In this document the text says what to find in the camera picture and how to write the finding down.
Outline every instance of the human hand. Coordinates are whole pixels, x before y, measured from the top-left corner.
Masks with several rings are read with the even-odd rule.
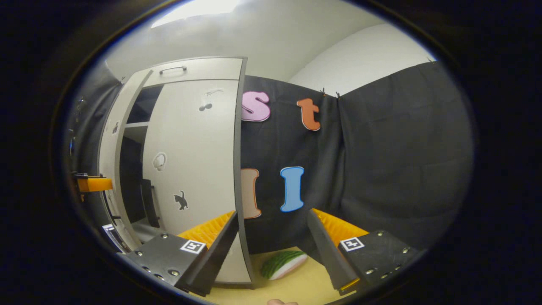
[[[299,305],[297,302],[284,303],[278,298],[267,301],[267,305]]]

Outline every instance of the foam letter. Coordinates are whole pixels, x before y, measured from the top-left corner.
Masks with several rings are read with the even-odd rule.
[[[313,105],[309,98],[298,101],[297,105],[301,107],[301,121],[306,129],[317,131],[320,129],[320,123],[314,120],[314,113],[319,112],[318,106]]]
[[[280,171],[284,178],[285,200],[280,207],[283,212],[295,211],[303,206],[301,201],[301,176],[305,172],[301,166],[285,167]]]
[[[249,91],[243,93],[242,120],[252,122],[265,121],[271,115],[271,109],[264,103],[269,102],[269,97],[265,92]]]
[[[241,199],[243,200],[243,217],[256,218],[262,214],[256,204],[256,178],[260,176],[255,168],[241,169]]]

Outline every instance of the blue letter i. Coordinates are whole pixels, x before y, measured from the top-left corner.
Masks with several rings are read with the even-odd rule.
[[[301,201],[301,176],[305,170],[301,166],[285,167],[280,171],[284,178],[285,200],[280,207],[283,212],[295,211],[303,206]]]

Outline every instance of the finger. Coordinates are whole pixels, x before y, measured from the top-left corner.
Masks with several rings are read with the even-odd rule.
[[[278,298],[274,298],[272,300],[267,301],[267,305],[285,305],[285,304]]]

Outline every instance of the ceiling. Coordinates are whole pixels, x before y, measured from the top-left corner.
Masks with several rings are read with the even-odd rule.
[[[340,0],[241,0],[231,13],[151,29],[161,16],[131,32],[106,55],[118,79],[161,62],[233,55],[248,57],[247,75],[289,81],[330,46],[385,23]]]

